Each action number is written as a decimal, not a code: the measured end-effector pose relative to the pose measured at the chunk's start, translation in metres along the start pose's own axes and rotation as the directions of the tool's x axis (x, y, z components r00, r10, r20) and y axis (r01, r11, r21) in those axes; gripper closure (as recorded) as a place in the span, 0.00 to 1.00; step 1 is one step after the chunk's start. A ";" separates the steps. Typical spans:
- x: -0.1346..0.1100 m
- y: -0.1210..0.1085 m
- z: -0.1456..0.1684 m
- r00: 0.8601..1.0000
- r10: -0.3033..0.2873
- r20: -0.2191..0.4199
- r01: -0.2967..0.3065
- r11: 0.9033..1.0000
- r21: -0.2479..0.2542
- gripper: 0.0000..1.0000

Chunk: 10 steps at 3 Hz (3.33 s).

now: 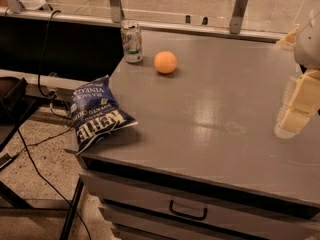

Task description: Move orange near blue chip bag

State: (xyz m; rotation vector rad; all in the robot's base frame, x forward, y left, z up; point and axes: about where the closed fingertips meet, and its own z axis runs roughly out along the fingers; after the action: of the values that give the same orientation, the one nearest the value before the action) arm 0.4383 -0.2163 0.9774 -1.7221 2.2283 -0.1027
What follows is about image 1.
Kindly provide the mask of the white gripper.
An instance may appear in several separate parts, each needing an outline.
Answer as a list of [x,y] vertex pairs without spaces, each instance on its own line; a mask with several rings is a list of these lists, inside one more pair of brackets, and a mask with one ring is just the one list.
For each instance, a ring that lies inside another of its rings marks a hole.
[[312,9],[299,28],[278,40],[275,49],[292,51],[297,64],[308,69],[298,77],[290,77],[284,91],[274,133],[282,139],[301,132],[320,110],[320,11]]

